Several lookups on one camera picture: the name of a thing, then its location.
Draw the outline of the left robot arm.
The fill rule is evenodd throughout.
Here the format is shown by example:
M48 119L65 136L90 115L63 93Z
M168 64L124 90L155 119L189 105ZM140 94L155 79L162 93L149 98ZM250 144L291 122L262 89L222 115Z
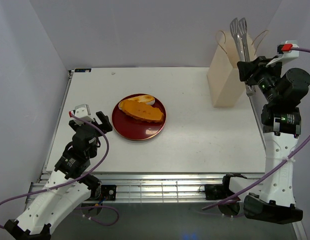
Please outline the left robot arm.
M96 113L101 123L91 117L86 105L70 111L69 126L74 130L60 159L43 189L16 219L9 219L4 229L16 240L49 240L61 221L86 199L101 195L100 181L87 171L90 160L101 146L100 137L113 127L108 116Z

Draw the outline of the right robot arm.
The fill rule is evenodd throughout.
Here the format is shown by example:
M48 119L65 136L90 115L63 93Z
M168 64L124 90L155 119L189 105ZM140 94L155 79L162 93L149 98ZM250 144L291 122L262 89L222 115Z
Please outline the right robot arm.
M156 103L164 102L163 122L140 121L142 110L156 110L125 99L115 102L112 123L118 137L110 140L106 172L122 173L239 173L264 172L262 188L243 176L226 176L221 194L240 197L250 219L286 224L300 221L292 190L293 155L301 133L298 108L308 93L310 75L291 68L282 73L285 60L258 57L240 61L235 84L258 87L266 98L261 113L262 135L253 108L244 97L235 107L214 107L213 88L200 69L182 78L161 79L152 89Z

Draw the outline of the metal serving tongs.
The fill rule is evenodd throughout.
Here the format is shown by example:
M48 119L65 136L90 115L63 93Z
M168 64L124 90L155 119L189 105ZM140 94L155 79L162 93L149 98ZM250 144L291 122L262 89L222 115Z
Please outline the metal serving tongs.
M249 46L247 41L247 21L243 17L234 18L229 25L230 34L234 40L235 47L241 62L250 62Z

